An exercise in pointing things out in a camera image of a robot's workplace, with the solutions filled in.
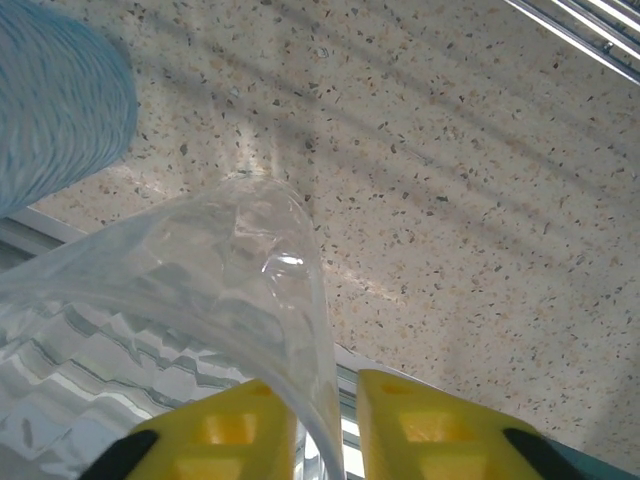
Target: transparent plastic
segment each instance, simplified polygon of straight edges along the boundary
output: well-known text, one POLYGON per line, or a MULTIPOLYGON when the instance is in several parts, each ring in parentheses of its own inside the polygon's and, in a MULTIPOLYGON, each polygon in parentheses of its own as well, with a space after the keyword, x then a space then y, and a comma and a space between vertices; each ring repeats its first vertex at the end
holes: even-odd
POLYGON ((2 478, 77 478, 140 421, 255 377, 298 416, 293 478, 342 478, 301 205, 276 180, 231 178, 0 275, 2 478))

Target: hole in yellow block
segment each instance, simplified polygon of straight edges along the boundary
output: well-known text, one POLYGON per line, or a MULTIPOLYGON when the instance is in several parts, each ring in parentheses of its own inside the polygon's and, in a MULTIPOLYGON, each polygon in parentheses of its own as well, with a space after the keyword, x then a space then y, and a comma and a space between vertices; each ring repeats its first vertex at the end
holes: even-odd
POLYGON ((179 458, 171 480, 237 480, 242 463, 235 458, 179 458))
POLYGON ((253 413, 210 415, 195 438, 209 445, 249 445, 256 439, 258 417, 253 413))
POLYGON ((380 388, 384 393, 388 393, 389 395, 408 395, 411 393, 410 389, 400 385, 382 385, 380 388))
POLYGON ((430 455, 420 460, 420 471, 425 480, 497 480, 488 463, 482 454, 430 455))
POLYGON ((466 442, 475 438, 460 419, 447 412, 403 412, 399 420, 410 442, 466 442))

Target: yellow plastic piece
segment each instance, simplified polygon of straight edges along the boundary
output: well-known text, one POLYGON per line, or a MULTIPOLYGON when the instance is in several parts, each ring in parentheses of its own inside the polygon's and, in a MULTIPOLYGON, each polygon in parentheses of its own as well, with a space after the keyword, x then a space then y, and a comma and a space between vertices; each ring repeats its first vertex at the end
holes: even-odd
POLYGON ((358 374, 367 480, 541 480, 502 434, 530 425, 377 370, 358 374))
POLYGON ((127 480, 289 480, 296 416, 259 380, 138 425, 159 439, 127 480))

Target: striped fabric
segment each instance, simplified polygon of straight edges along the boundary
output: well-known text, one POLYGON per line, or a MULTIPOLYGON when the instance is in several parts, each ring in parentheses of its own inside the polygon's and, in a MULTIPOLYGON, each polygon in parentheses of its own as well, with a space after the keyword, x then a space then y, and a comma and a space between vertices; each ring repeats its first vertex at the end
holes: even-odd
POLYGON ((131 73, 104 38, 0 0, 0 218, 120 157, 136 112, 131 73))

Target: metal track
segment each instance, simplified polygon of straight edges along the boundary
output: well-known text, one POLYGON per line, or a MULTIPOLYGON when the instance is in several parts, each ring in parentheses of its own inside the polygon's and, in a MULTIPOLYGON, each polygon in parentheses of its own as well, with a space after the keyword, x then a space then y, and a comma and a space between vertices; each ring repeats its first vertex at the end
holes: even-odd
POLYGON ((602 65, 640 85, 640 0, 505 0, 602 65))

